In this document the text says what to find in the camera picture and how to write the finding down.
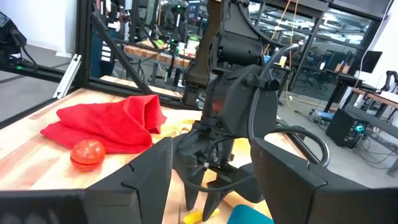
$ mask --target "floor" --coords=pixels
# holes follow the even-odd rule
[[[48,67],[57,67],[57,65],[63,65],[70,61],[69,58],[56,57],[55,52],[50,50],[40,49],[38,47],[32,46],[28,46],[27,50],[38,64]],[[67,65],[59,67],[59,69],[63,70],[66,68]],[[149,74],[152,72],[151,65],[144,65],[143,71],[145,73],[143,78],[147,80],[149,78]],[[122,72],[123,69],[117,66],[113,75],[120,76]],[[2,105],[2,110],[0,111],[0,121],[51,98],[57,87],[56,83],[46,82],[29,77],[18,78],[13,81],[1,83],[1,80],[14,76],[15,74],[0,72],[0,105]],[[319,107],[324,106],[325,101],[318,101],[307,96],[294,94],[289,96],[292,96],[293,100],[289,100],[289,104],[287,104],[287,97],[285,93],[282,94],[281,98],[282,102],[285,103],[285,106],[280,106],[278,108],[278,115],[290,125],[303,126],[307,130],[316,133],[328,144],[331,152],[331,162],[328,168],[332,172],[342,175],[343,177],[349,178],[367,187],[398,187],[398,171],[395,171],[391,174],[386,174],[385,169],[377,169],[367,165],[360,156],[355,154],[355,152],[336,146],[321,129],[325,127],[319,127],[319,125],[310,122],[308,118],[305,117],[308,117],[308,112],[316,105],[319,105]],[[296,113],[294,110],[301,111],[302,114]],[[314,142],[306,139],[305,143],[308,144],[310,149],[312,149],[318,157],[321,156],[320,150]],[[370,143],[370,151],[378,153],[390,153],[390,151],[381,145],[372,141]],[[385,157],[385,155],[382,154],[365,153],[363,153],[363,156],[372,161],[380,161]],[[380,168],[389,167],[396,158],[397,156],[391,156],[384,162],[375,164],[375,166]]]

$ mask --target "red cloth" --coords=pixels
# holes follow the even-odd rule
[[[118,103],[76,105],[60,109],[61,121],[41,130],[47,138],[72,149],[82,140],[100,141],[107,153],[140,153],[166,121],[157,95],[130,96]]]

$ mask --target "computer monitor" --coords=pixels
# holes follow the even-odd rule
[[[376,67],[382,52],[368,51],[365,54],[362,62],[362,72],[372,73]]]

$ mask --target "computer tower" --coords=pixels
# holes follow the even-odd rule
[[[337,146],[354,148],[368,126],[367,121],[361,120],[353,113],[342,109],[337,109],[329,127],[326,129],[326,135],[329,136]]]

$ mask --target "tomato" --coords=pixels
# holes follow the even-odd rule
[[[105,147],[97,140],[84,140],[73,147],[70,161],[80,171],[91,171],[104,162]]]

